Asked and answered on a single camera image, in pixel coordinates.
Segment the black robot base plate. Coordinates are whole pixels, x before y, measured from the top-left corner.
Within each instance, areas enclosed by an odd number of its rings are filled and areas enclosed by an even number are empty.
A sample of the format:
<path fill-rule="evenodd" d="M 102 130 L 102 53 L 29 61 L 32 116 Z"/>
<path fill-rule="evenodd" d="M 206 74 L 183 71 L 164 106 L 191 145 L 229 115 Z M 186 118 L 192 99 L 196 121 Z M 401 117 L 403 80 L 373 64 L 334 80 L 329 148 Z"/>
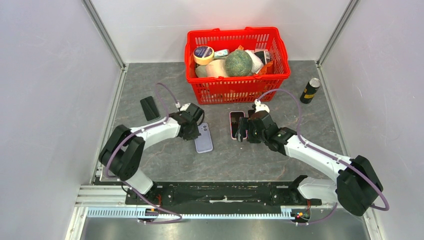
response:
<path fill-rule="evenodd" d="M 281 206 L 320 206 L 303 197 L 299 181 L 158 181 L 145 195 L 178 214 L 278 214 Z"/>

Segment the dark green smartphone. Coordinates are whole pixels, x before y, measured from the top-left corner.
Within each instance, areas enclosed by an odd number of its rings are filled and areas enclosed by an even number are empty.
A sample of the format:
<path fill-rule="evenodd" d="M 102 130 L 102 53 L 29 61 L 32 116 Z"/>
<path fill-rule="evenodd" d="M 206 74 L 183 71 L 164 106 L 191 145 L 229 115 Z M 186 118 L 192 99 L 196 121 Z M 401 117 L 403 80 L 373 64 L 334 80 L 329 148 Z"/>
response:
<path fill-rule="evenodd" d="M 245 113 L 243 111 L 231 111 L 229 113 L 230 121 L 230 134 L 233 140 L 237 139 L 236 133 L 240 126 L 240 118 L 244 118 Z"/>

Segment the lilac phone case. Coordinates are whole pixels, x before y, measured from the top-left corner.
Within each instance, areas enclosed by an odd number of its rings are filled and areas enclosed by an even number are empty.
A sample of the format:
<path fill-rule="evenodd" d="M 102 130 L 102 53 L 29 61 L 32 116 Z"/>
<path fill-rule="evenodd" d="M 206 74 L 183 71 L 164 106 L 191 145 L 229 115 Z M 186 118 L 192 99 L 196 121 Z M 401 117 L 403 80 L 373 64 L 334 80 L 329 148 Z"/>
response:
<path fill-rule="evenodd" d="M 195 149 L 198 154 L 208 153 L 214 149 L 210 129 L 207 123 L 198 126 L 199 135 L 194 140 Z"/>

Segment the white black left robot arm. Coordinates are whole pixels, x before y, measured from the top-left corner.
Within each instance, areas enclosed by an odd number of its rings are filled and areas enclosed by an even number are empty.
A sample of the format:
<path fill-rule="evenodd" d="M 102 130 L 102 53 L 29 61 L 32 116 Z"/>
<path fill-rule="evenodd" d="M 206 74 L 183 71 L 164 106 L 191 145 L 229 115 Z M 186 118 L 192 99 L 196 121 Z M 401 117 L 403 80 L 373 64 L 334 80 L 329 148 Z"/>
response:
<path fill-rule="evenodd" d="M 137 197 L 144 204 L 152 204 L 157 198 L 157 191 L 153 188 L 154 181 L 140 167 L 144 150 L 167 139 L 197 139 L 200 136 L 198 121 L 204 113 L 196 104 L 187 103 L 177 112 L 148 125 L 132 128 L 118 125 L 101 149 L 98 161 L 107 173 L 112 173 L 136 190 Z"/>

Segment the black smartphone silver edge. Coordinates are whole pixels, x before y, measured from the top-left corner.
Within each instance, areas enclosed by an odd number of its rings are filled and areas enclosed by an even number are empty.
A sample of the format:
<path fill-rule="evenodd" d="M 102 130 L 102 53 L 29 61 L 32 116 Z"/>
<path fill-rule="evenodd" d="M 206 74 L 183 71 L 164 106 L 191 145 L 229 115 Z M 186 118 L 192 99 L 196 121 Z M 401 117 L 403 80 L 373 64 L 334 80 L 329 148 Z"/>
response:
<path fill-rule="evenodd" d="M 254 109 L 249 109 L 247 111 L 248 118 L 251 118 L 254 113 L 255 113 L 255 110 Z"/>

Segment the pink phone case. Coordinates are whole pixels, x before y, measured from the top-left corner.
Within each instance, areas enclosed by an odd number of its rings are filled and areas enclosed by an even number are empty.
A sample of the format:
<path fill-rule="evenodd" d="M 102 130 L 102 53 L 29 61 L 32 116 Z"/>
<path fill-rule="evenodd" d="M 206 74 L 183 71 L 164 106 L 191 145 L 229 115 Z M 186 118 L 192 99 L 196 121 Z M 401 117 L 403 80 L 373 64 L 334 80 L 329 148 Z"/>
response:
<path fill-rule="evenodd" d="M 243 111 L 231 111 L 229 113 L 230 133 L 233 140 L 242 142 L 248 137 L 248 119 Z"/>

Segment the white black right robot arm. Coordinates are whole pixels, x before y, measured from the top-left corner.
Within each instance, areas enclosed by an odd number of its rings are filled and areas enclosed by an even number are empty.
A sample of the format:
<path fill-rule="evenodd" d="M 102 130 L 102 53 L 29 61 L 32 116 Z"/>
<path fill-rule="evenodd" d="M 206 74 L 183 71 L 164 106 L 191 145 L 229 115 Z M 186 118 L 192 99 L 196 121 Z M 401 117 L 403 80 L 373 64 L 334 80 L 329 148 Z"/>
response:
<path fill-rule="evenodd" d="M 371 162 L 364 156 L 340 155 L 320 147 L 288 127 L 278 127 L 265 104 L 255 105 L 249 117 L 231 118 L 231 134 L 239 142 L 265 144 L 271 151 L 302 161 L 325 174 L 330 181 L 306 177 L 288 191 L 289 200 L 300 205 L 307 199 L 338 202 L 355 216 L 377 209 L 383 185 Z"/>

